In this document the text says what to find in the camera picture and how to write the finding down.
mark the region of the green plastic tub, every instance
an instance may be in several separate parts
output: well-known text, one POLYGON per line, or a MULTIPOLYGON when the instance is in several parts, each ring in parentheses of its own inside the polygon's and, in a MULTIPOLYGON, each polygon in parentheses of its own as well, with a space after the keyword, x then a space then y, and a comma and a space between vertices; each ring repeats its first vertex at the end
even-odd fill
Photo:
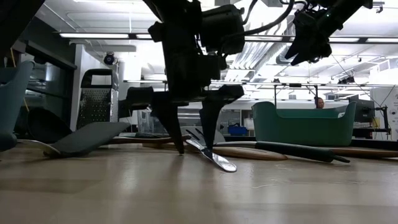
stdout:
POLYGON ((253 109, 257 141, 306 146, 349 146, 356 103, 331 109, 276 109, 271 102, 253 109))

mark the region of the wooden table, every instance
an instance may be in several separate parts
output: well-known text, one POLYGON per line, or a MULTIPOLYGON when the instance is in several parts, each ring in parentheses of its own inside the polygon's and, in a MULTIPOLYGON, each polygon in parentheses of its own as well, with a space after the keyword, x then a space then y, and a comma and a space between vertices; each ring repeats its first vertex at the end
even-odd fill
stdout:
POLYGON ((3 223, 396 223, 398 162, 231 159, 229 174, 196 154, 102 148, 47 160, 0 154, 3 223))

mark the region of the monitor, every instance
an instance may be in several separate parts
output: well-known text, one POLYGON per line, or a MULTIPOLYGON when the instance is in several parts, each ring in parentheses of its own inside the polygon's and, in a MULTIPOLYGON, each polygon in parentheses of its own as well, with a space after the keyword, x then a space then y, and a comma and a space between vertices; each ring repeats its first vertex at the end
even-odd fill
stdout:
POLYGON ((356 102, 355 122, 372 123, 375 116, 374 102, 360 100, 358 97, 348 98, 349 102, 356 102))

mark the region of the fluorescent light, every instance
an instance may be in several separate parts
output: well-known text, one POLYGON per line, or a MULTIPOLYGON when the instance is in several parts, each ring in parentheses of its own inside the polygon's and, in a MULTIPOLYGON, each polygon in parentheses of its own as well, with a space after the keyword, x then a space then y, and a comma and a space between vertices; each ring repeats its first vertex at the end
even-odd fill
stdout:
POLYGON ((178 117, 179 119, 200 119, 200 118, 188 118, 188 117, 178 117))
POLYGON ((126 80, 128 83, 164 83, 164 81, 160 80, 126 80))
POLYGON ((349 42, 355 43, 358 42, 359 38, 349 38, 349 37, 329 37, 329 42, 349 42))
POLYGON ((190 115, 190 116, 199 116, 199 113, 177 113, 177 115, 190 115))
POLYGON ((398 43, 398 37, 397 38, 368 38, 366 41, 367 42, 376 42, 376 43, 387 43, 387 42, 398 43))
POLYGON ((150 34, 137 34, 137 39, 149 39, 152 40, 152 37, 150 36, 150 34))
POLYGON ((246 83, 247 85, 282 85, 280 83, 255 83, 255 82, 251 82, 251 83, 246 83))
POLYGON ((129 3, 134 4, 134 1, 128 0, 74 0, 75 2, 88 2, 88 3, 129 3))
POLYGON ((89 33, 61 33, 63 38, 79 39, 128 39, 129 34, 89 34, 89 33))
POLYGON ((217 81, 211 81, 212 85, 241 85, 243 82, 217 82, 217 81))
POLYGON ((249 41, 282 41, 283 37, 264 37, 264 36, 259 36, 256 37, 255 35, 250 35, 250 36, 245 36, 244 39, 245 40, 249 40, 249 41))

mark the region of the person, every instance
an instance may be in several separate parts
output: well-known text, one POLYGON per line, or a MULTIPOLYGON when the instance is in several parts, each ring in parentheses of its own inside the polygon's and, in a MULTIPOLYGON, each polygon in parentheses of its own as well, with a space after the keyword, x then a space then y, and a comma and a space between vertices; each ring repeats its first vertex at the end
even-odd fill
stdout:
POLYGON ((323 99, 320 97, 314 97, 313 98, 315 100, 315 105, 317 107, 317 109, 323 109, 323 107, 325 106, 325 103, 323 102, 323 99))

